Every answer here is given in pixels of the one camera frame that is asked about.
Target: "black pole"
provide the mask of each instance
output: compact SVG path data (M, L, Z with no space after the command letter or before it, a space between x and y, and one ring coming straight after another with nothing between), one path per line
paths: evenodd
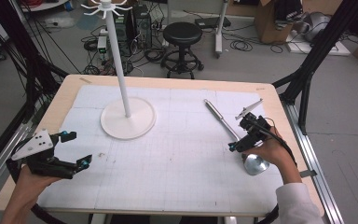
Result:
M281 100L293 105L297 96L302 92L301 105L298 117L298 125L303 134L306 132L306 116L310 98L310 83L316 69L321 65L331 48L336 45L342 33L358 15L358 0L343 0L336 13L328 22L320 37L316 40L315 46L297 71L288 77L284 77L272 85L278 88L289 83L287 89L281 93Z

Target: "metal stand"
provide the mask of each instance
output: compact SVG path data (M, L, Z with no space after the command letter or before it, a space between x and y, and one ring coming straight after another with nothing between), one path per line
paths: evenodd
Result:
M303 134L307 134L306 118L312 77L331 48L336 45L342 33L357 15L358 0L343 1L301 66L293 74L272 83L275 88L290 83L280 95L281 100L288 105L294 105L297 96L302 92L298 125Z
M219 26L216 29L216 39L215 39L215 51L216 58L220 58L220 54L223 53L222 50L222 29L223 29L223 21L225 20L226 10L227 10L228 0L223 1L222 11L220 12L220 21Z
M156 122L156 112L153 106L146 100L137 97L129 98L127 95L113 13L122 16L116 12L116 8L121 10L130 10L130 8L120 7L124 5L127 0L124 0L120 4L111 4L110 0L101 0L100 3L94 0L91 1L97 6L87 7L82 5L82 7L96 8L92 13L85 13L85 15L94 15L99 11L103 12L103 19L106 19L107 32L109 34L110 44L112 45L112 54L115 61L122 99L121 101L116 101L106 106L101 115L101 124L103 129L115 138L129 140L140 137L149 132L154 126Z

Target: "round base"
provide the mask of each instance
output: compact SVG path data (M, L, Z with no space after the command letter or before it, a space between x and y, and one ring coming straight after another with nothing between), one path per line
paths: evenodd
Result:
M261 157L250 154L244 159L244 167L249 175L258 175L269 168L269 162L263 160Z
M131 116L126 117L123 101L108 105L101 115L103 129L118 139L134 139L150 131L156 122L156 112L146 100L130 97Z

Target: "metal rod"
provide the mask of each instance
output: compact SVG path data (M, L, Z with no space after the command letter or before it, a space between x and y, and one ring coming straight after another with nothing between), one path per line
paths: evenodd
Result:
M219 111L212 105L212 103L205 99L204 100L206 106L211 110L212 114L216 119L218 119L222 124L228 129L228 131L237 139L237 141L240 141L241 138L239 135L235 133L235 131L231 128L231 126L228 125L228 123L225 121L225 118L223 118L223 115L219 113Z
M126 81L124 79L123 67L121 64L120 51L118 48L116 28L115 28L115 22L113 20L112 11L107 11L106 26L107 26L107 32L109 34L110 44L112 45L112 54L113 54L113 59L115 61L117 79L120 87L121 98L123 99L124 110L126 112L126 117L130 118L131 110L129 104L129 97L127 95Z

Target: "white coat rack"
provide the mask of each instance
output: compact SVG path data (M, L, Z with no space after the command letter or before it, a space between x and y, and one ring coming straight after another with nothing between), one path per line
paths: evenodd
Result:
M97 8L91 13L85 13L85 15L94 15L100 11L103 12L103 20L106 20L107 32L109 34L111 49L113 58L115 61L115 68L118 78L118 84L120 87L122 100L115 101L108 105L101 115L101 124L103 129L111 136L118 139L134 139L149 132L156 122L156 112L153 106L146 100L131 97L127 95L126 83L123 74L123 67L121 64L120 52L118 48L117 35L115 22L113 20L113 13L118 16L116 8L121 10L130 10L130 7L120 7L124 5L127 0L120 4L112 4L110 0L101 0L101 2L95 2L91 0L97 6L82 7L88 9Z

